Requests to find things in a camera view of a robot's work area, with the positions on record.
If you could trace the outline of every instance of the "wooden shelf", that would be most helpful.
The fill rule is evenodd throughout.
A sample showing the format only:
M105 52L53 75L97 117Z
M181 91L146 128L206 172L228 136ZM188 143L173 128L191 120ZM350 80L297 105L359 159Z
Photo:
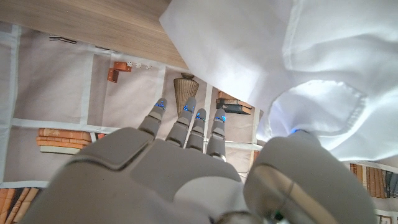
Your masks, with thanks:
M0 21L187 68L159 17L170 0L3 0Z

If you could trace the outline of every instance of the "white fabric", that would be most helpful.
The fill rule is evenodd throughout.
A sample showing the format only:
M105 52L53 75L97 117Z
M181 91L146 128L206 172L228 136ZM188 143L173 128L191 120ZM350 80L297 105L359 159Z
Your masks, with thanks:
M303 127L341 160L377 160L398 154L397 11L396 0L173 0L160 23L194 75L265 111L260 140Z

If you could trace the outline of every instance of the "robotic hand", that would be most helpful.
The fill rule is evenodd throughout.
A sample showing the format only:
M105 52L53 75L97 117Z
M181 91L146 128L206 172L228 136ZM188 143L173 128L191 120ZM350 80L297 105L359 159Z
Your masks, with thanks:
M225 112L203 153L206 111L188 99L165 141L167 101L73 156L21 223L375 223L362 185L309 133L271 139L245 184L225 159Z

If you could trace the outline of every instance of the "robot finger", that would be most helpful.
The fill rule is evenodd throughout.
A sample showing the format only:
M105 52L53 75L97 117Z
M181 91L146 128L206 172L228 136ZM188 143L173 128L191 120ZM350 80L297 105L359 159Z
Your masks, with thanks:
M211 136L207 144L206 154L226 161L225 158L225 111L218 109L211 127Z
M187 100L180 116L174 123L169 135L166 137L166 141L171 142L176 146L183 147L187 138L189 125L191 123L196 104L197 101L194 97L191 97Z
M156 138L157 131L159 130L160 123L162 121L163 114L166 110L167 100L160 98L144 118L138 130L145 131Z
M197 149L203 152L203 140L205 135L205 122L206 122L206 111L201 108L198 110L195 121L193 122L191 134L188 137L187 149Z

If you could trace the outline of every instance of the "books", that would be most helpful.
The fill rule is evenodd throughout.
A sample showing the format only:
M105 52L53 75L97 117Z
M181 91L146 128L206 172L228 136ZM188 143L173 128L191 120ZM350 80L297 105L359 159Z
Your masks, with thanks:
M28 187L0 189L0 209L2 211L0 223L11 224L19 222L40 191L40 189ZM4 205L1 204L2 198L6 202Z
M66 143L75 143L75 144L82 144L82 145L89 145L91 142L81 139L67 139L67 138L55 138L55 137L36 137L36 141L57 141L57 142L66 142Z
M91 142L90 134L85 131L70 131L62 129L39 128L38 135L43 137L81 139Z
M390 180L390 197L398 197L398 174L392 174Z
M368 187L368 178L367 178L367 173L366 173L366 166L362 166L362 185L365 189Z
M355 165L355 168L356 168L356 177L362 183L362 166L361 165Z
M218 98L216 100L216 103L221 103L221 104L232 104L232 105L242 105L246 108L251 109L251 106L248 103L242 102L240 100L230 100L230 99L224 99L224 98Z
M380 197L381 198L386 198L384 196L384 184L383 184L383 171L380 169L377 169L379 172L379 188L380 188Z
M371 197L398 198L398 174L357 164L350 164L349 169L361 181Z
M37 188L31 188L29 190L29 193L26 195L24 201L21 203L21 206L19 207L19 210L15 215L13 222L19 222L22 219L38 192L39 190Z
M72 147L58 147L58 146L40 146L40 152L62 153L62 154L76 154L80 149Z
M374 168L370 167L369 168L369 174L370 174L370 180L371 180L371 196L376 197L376 182L374 179Z
M7 218L7 212L11 205L11 200L14 196L15 189L8 189L6 199L4 200L4 204L0 213L0 224L5 224Z
M223 108L226 113L251 114L251 105L240 101L222 91L218 91L217 109Z
M105 134L101 134L101 133L98 134L98 140L103 138L103 137L105 137Z
M76 154L80 149L91 144L91 134L85 131L40 128L38 135L36 137L38 146L55 146L41 147L41 152Z
M386 191L387 191L387 198L390 196L390 182L391 182L392 172L386 171Z
M251 114L251 110L249 108L246 108L242 105L227 105L227 104L221 104L217 103L217 109L223 108L225 110L225 113L237 113L237 114Z
M370 167L366 168L366 190L368 190L369 195L371 195L371 172L370 172Z
M218 92L217 92L217 98L222 98L222 99L227 99L227 100L237 100L235 97L230 96L220 90L218 90Z
M379 169L374 168L374 183L376 185L376 197L381 198L380 182L379 182Z
M253 154L253 161L256 161L257 156L259 156L259 154L260 154L260 151L254 151L254 154Z
M21 192L20 196L18 196L18 200L15 203L15 205L13 206L11 213L8 215L7 220L6 220L6 224L11 224L15 215L17 215L18 209L21 206L22 202L24 201L26 195L29 192L29 188L24 188L23 191Z
M0 214L7 198L8 189L0 189Z
M36 141L38 146L58 146L58 147L70 147L75 149L83 149L84 145L67 143L67 142L56 142L56 141Z

